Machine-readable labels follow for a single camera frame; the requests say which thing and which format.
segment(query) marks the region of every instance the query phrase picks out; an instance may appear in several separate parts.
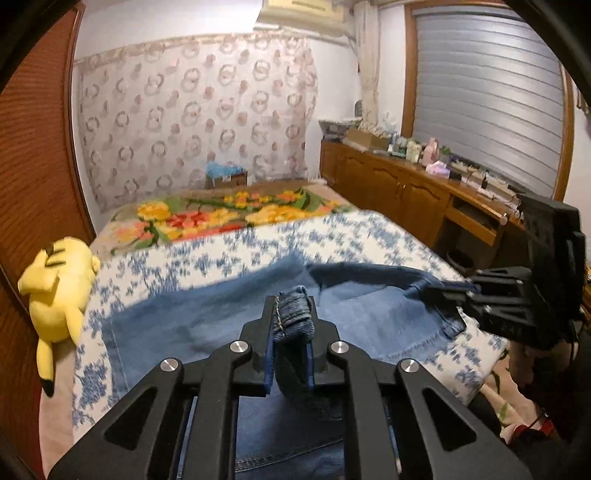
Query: pikachu plush toy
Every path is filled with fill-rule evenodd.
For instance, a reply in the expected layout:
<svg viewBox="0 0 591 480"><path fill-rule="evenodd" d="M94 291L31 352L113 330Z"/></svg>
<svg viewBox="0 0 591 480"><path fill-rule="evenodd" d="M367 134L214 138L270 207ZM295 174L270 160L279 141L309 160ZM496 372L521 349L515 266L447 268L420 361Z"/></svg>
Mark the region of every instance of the pikachu plush toy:
<svg viewBox="0 0 591 480"><path fill-rule="evenodd" d="M39 335L37 369L48 397L54 390L52 344L71 337L76 345L90 288L100 261L82 240L65 237L41 250L18 280L29 296L29 314Z"/></svg>

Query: wooden desk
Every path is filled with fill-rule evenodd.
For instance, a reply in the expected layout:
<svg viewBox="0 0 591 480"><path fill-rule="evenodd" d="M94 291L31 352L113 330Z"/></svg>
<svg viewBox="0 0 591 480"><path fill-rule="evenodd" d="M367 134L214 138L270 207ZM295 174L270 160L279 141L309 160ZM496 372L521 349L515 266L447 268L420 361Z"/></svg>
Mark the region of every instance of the wooden desk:
<svg viewBox="0 0 591 480"><path fill-rule="evenodd" d="M502 203L461 181L434 177L421 166L394 157L322 142L320 174L357 207L383 213L440 254L457 237L457 228L470 232L490 247L481 268L493 264L507 229L523 231ZM504 215L507 225L500 223Z"/></svg>
<svg viewBox="0 0 591 480"><path fill-rule="evenodd" d="M583 313L587 318L587 325L591 331L591 284L585 285L583 289Z"/></svg>

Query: wooden cabinet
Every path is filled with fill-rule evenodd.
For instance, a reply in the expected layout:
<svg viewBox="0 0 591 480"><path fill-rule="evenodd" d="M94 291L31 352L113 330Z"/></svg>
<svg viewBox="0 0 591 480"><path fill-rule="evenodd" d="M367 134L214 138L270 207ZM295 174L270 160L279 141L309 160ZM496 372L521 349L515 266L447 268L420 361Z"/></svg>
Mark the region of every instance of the wooden cabinet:
<svg viewBox="0 0 591 480"><path fill-rule="evenodd" d="M370 208L368 188L371 185L371 168L360 153L344 155L339 162L334 189L361 209Z"/></svg>
<svg viewBox="0 0 591 480"><path fill-rule="evenodd" d="M320 172L331 187L335 185L336 167L340 161L339 153L341 150L341 145L331 144L329 147L322 147L320 153Z"/></svg>
<svg viewBox="0 0 591 480"><path fill-rule="evenodd" d="M447 191L396 161L341 144L323 144L320 173L358 208L383 213L428 247L435 244L449 201Z"/></svg>
<svg viewBox="0 0 591 480"><path fill-rule="evenodd" d="M432 248L449 201L449 193L429 182L409 175L399 194L397 223Z"/></svg>
<svg viewBox="0 0 591 480"><path fill-rule="evenodd" d="M406 176L395 165L373 165L371 169L371 197L367 208L383 213L398 223L400 199L398 195L406 181Z"/></svg>

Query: air conditioner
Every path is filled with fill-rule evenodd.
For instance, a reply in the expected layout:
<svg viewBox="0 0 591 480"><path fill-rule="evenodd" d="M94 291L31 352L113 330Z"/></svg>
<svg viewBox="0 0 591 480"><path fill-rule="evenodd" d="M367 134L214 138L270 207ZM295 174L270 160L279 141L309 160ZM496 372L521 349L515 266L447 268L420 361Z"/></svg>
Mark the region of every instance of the air conditioner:
<svg viewBox="0 0 591 480"><path fill-rule="evenodd" d="M354 37L349 11L330 0L264 0L257 22L311 30L332 37Z"/></svg>

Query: wooden wardrobe door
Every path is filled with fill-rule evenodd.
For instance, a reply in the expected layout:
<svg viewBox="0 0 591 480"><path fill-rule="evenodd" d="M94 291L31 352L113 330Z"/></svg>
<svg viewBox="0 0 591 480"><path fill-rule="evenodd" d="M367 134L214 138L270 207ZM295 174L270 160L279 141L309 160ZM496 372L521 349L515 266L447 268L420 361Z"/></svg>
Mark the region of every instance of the wooden wardrobe door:
<svg viewBox="0 0 591 480"><path fill-rule="evenodd" d="M66 100L81 14L79 7L69 10L0 93L0 433L39 478L37 334L16 285L50 242L93 236L72 160Z"/></svg>
<svg viewBox="0 0 591 480"><path fill-rule="evenodd" d="M52 241L93 238L66 100L78 15L71 9L58 20L0 93L0 261L13 286Z"/></svg>

